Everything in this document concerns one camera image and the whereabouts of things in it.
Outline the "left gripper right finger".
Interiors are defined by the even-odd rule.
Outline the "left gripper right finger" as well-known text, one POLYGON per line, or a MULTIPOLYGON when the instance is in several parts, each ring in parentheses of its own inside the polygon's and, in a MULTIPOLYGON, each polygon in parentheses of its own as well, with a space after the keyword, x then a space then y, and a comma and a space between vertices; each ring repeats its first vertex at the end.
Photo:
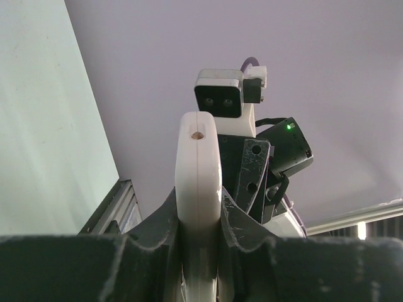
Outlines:
POLYGON ((220 301, 276 301, 271 233, 222 190, 218 290, 220 301))

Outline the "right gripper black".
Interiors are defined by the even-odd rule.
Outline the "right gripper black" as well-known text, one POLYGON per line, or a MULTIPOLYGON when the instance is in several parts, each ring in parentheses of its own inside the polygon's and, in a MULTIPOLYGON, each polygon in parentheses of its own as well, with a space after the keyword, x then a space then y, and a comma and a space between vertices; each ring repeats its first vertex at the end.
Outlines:
POLYGON ((224 188, 240 209, 262 223, 274 148, 253 137, 219 135, 218 139, 224 188))

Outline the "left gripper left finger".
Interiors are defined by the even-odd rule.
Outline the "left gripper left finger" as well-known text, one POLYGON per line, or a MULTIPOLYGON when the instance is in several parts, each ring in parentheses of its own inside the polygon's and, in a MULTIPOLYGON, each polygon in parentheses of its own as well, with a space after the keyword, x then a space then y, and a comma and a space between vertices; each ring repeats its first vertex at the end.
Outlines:
POLYGON ((143 222, 122 235, 104 301, 176 301, 181 260, 176 192, 143 222))

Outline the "white remote control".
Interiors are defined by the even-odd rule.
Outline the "white remote control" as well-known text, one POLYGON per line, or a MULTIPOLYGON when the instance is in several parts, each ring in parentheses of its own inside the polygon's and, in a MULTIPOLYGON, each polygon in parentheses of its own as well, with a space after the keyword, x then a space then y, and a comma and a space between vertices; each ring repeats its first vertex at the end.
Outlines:
POLYGON ((183 115, 174 180, 185 299, 215 301, 222 168, 215 120, 210 113, 183 115))

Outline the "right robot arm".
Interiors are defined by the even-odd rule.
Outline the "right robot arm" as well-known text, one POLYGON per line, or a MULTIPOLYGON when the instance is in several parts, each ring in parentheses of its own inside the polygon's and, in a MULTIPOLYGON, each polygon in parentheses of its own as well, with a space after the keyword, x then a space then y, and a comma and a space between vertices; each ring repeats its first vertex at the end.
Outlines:
POLYGON ((234 203, 278 237, 307 235, 286 191, 290 177, 314 161, 294 118, 264 118, 255 137, 219 134, 223 186, 234 203))

